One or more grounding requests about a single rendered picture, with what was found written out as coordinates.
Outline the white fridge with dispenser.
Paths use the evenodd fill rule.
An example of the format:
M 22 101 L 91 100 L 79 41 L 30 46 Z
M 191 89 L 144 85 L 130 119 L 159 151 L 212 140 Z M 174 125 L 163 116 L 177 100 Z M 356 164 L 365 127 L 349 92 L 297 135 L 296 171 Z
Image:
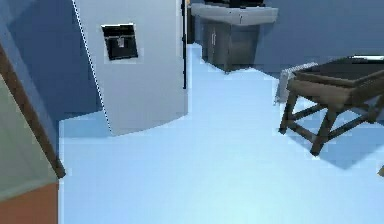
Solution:
M 181 0 L 72 0 L 113 135 L 188 112 Z

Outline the brown wooden table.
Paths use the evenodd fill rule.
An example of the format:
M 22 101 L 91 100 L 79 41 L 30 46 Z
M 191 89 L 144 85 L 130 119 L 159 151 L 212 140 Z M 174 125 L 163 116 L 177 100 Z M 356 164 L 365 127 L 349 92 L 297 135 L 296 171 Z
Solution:
M 317 156 L 328 141 L 379 120 L 384 110 L 384 56 L 354 55 L 298 70 L 287 89 L 279 132 L 298 133 L 312 143 L 310 153 Z M 322 109 L 326 115 L 316 133 L 298 124 Z

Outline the grey counter cabinet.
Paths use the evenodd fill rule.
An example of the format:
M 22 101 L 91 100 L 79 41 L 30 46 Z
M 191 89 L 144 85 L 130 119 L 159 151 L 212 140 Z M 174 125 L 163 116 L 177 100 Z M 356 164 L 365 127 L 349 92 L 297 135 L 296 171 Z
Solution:
M 190 9 L 201 21 L 202 59 L 225 73 L 255 67 L 260 27 L 279 12 L 264 0 L 203 0 Z

